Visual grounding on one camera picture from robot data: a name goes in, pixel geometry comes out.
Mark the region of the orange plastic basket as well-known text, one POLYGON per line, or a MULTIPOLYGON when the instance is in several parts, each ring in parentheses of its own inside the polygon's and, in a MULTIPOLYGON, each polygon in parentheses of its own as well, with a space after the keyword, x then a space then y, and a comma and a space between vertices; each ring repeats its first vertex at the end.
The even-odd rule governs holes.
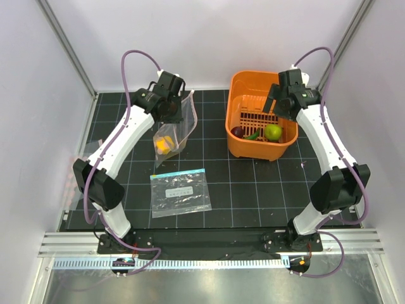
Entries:
POLYGON ((278 74, 244 70, 237 72, 231 80, 228 94, 225 130, 227 144, 231 154, 237 158, 258 158, 275 161, 293 145, 299 135, 298 124, 277 117, 272 111, 263 113, 267 95, 272 84, 278 83, 278 74), (264 137, 264 129, 268 124, 276 124, 283 128, 282 137, 278 142, 268 141, 264 137), (231 134, 232 128, 241 126, 244 137, 257 129, 261 129, 255 141, 239 139, 231 134))

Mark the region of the pink zip top bag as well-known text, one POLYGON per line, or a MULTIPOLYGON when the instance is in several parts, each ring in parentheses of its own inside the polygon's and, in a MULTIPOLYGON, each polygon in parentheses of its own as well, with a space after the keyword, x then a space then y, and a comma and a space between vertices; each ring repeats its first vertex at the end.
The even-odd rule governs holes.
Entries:
POLYGON ((153 136, 155 167, 158 168, 165 160, 173 158, 184 150, 187 140, 197 126, 197 113, 194 104, 195 90, 191 90, 182 100, 182 118, 180 123, 165 123, 153 136), (155 140, 158 137, 170 136, 175 143, 175 149, 167 155, 159 155, 156 151, 155 140))

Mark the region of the green apple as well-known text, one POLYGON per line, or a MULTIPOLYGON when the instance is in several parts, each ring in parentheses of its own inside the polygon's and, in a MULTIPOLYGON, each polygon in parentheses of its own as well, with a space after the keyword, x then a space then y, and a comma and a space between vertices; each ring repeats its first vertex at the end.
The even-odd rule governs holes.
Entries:
POLYGON ((278 142, 282 137, 283 128, 276 124, 268 124, 264 129, 264 137, 268 141, 278 142))

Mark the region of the yellow bell pepper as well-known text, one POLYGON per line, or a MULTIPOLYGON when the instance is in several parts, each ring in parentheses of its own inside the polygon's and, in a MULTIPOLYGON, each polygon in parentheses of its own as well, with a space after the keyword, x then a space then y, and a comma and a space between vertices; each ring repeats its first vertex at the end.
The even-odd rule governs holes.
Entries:
POLYGON ((155 140, 155 147, 159 155, 167 155, 175 149, 175 143, 170 136, 163 136, 155 140))

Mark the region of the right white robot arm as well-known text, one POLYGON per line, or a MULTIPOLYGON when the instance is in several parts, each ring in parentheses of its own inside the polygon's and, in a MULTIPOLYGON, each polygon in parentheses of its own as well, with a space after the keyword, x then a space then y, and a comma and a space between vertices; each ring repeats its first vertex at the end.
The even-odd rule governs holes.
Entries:
POLYGON ((371 172, 346 150, 332 122, 321 93, 307 87, 309 76, 298 67, 278 74, 263 113, 297 123, 307 135, 321 169, 309 190, 310 202, 287 225, 285 244, 300 251, 315 239, 317 230, 346 208, 367 200, 365 187, 371 172))

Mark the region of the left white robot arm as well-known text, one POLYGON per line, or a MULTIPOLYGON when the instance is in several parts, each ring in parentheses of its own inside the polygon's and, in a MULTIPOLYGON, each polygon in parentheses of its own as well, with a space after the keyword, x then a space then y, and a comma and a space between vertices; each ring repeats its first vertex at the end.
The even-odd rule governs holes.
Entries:
POLYGON ((134 247, 122 201, 124 187, 116 177, 129 153, 139 139, 156 123, 179 123, 184 80, 164 70, 158 72, 158 81, 129 96, 127 110, 101 147, 86 160, 73 164, 77 186, 84 196, 84 208, 92 203, 103 219, 112 238, 112 246, 119 253, 128 253, 134 247))

